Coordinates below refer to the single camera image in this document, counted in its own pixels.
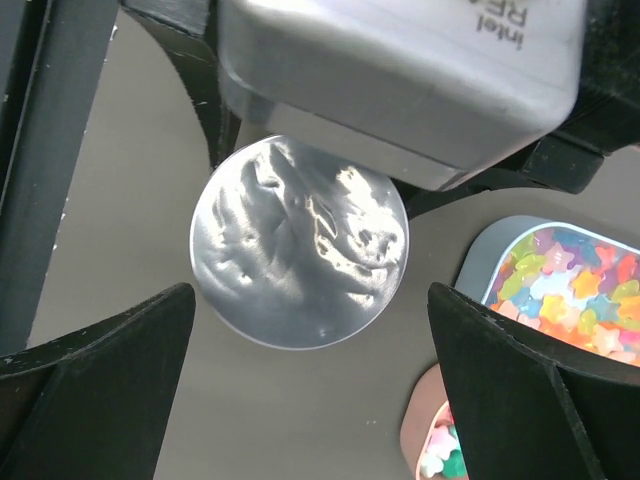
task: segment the black metal bar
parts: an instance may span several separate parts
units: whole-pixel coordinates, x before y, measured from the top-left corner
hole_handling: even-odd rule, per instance
[[[50,0],[0,211],[0,354],[31,332],[118,5]]]

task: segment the round foil lid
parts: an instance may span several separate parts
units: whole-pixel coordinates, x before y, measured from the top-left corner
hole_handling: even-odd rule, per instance
[[[196,206],[191,266],[222,320],[275,348],[320,348],[387,306],[409,250],[389,178],[284,136],[236,152]]]

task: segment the silver lid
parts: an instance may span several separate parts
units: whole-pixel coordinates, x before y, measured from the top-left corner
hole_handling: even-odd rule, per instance
[[[222,320],[264,345],[313,349],[387,306],[407,261],[408,221],[389,178],[274,136],[214,172],[190,248]]]

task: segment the plastic box of stars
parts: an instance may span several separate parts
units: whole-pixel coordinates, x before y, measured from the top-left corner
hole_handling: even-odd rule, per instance
[[[575,225],[515,216],[475,240],[456,288],[578,348],[640,366],[640,251]]]

